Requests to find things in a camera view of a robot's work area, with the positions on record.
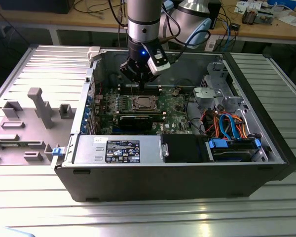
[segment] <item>electronic device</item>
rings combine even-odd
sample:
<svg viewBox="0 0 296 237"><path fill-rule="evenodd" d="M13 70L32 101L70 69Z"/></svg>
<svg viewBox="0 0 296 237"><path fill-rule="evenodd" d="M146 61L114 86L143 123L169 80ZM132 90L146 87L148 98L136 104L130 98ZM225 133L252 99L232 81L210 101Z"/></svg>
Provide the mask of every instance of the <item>electronic device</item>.
<svg viewBox="0 0 296 237"><path fill-rule="evenodd" d="M200 13L208 16L202 1L190 3L173 12L185 13L186 22L195 7L195 22ZM262 55L187 53L187 45L181 52L159 50L160 11L146 0L129 0L128 9L129 50L29 49L24 68L0 92L0 164L51 163L76 201L247 197L296 170L292 145L282 136L296 121L278 121L287 110L296 112L296 89L275 62ZM175 66L160 68L171 58ZM29 86L15 94L20 81ZM63 81L80 87L49 91ZM285 97L274 91L277 85Z"/></svg>
<svg viewBox="0 0 296 237"><path fill-rule="evenodd" d="M212 20L210 29L213 29L216 25L221 6L222 2L220 0L209 0L208 2L209 18Z"/></svg>
<svg viewBox="0 0 296 237"><path fill-rule="evenodd" d="M274 20L274 15L270 10L256 10L253 8L246 8L242 16L242 23L252 25L253 23L271 24Z"/></svg>
<svg viewBox="0 0 296 237"><path fill-rule="evenodd" d="M43 11L67 14L74 0L0 0L3 10Z"/></svg>
<svg viewBox="0 0 296 237"><path fill-rule="evenodd" d="M177 61L167 57L159 38L195 48L204 40L211 25L207 0L185 0L177 9L163 5L160 11L162 5L162 0L129 0L127 24L119 22L112 10L119 25L128 28L129 57L120 65L120 71L141 89Z"/></svg>

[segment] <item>metal work surface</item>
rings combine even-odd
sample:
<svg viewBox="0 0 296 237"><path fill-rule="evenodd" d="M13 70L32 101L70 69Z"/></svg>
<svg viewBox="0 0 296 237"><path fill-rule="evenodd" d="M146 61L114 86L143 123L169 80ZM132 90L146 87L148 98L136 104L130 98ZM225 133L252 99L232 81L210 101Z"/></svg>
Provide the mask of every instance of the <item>metal work surface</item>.
<svg viewBox="0 0 296 237"><path fill-rule="evenodd" d="M261 60L261 75L252 71L251 55L233 56L240 62L247 59L237 63L296 155L296 91L291 92L291 82L276 76L270 61L261 55L251 59ZM18 65L20 71L25 60ZM45 86L55 81L59 79L38 80ZM49 165L0 166L0 226L37 237L296 236L296 172L283 181L267 183L246 198L79 203L72 200Z"/></svg>
<svg viewBox="0 0 296 237"><path fill-rule="evenodd" d="M9 84L0 89L0 138L16 136L15 141L0 140L1 165L50 164L51 149L68 144L69 128L90 67L87 50L87 47L42 45L27 51L22 66L12 73ZM51 120L48 129L28 96L37 87L46 107L43 111ZM58 110L64 105L70 106L71 118L63 119L60 115Z"/></svg>
<svg viewBox="0 0 296 237"><path fill-rule="evenodd" d="M296 86L272 59L260 54L232 54L296 156Z"/></svg>

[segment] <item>blue tab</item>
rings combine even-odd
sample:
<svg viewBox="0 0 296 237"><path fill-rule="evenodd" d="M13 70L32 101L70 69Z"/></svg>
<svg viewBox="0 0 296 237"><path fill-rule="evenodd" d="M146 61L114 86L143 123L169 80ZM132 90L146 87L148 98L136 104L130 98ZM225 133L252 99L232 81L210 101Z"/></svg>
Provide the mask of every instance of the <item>blue tab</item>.
<svg viewBox="0 0 296 237"><path fill-rule="evenodd" d="M214 148L215 147L215 144L213 143L213 140L210 140L209 141L209 147L210 148Z"/></svg>
<svg viewBox="0 0 296 237"><path fill-rule="evenodd" d="M210 148L228 148L228 143L223 139L212 139L209 141Z"/></svg>
<svg viewBox="0 0 296 237"><path fill-rule="evenodd" d="M261 147L261 142L260 142L259 139L256 139L256 140L255 140L255 143L256 143L256 146L257 146L258 148Z"/></svg>
<svg viewBox="0 0 296 237"><path fill-rule="evenodd" d="M82 132L82 133L86 133L86 132L87 132L86 127L82 125L82 126L80 127L80 132Z"/></svg>
<svg viewBox="0 0 296 237"><path fill-rule="evenodd" d="M65 154L65 147L57 147L52 151L53 156L63 156Z"/></svg>
<svg viewBox="0 0 296 237"><path fill-rule="evenodd" d="M91 96L87 96L87 103L91 103L92 102L92 97Z"/></svg>

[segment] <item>warning label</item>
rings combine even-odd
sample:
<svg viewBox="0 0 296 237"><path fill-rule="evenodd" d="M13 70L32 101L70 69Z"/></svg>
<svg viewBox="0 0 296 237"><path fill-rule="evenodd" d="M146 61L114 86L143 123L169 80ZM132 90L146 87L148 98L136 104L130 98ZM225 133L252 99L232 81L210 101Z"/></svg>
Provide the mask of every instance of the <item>warning label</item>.
<svg viewBox="0 0 296 237"><path fill-rule="evenodd" d="M140 163L139 141L107 141L106 163Z"/></svg>

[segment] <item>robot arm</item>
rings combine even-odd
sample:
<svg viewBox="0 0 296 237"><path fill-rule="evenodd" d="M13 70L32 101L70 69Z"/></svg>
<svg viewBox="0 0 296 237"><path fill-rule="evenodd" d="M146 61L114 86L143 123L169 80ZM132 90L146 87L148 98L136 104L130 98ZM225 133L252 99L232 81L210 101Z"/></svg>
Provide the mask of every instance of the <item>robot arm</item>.
<svg viewBox="0 0 296 237"><path fill-rule="evenodd" d="M169 38L183 45L192 42L189 45L193 47L206 36L206 33L201 33L195 37L194 33L209 29L211 24L208 0L185 0L178 9L168 13L180 25L181 33L174 37L172 33L179 27L166 14L161 15L162 4L163 0L128 0L127 3L129 56L120 71L131 81L139 83L141 89L174 63L169 62L159 38Z"/></svg>

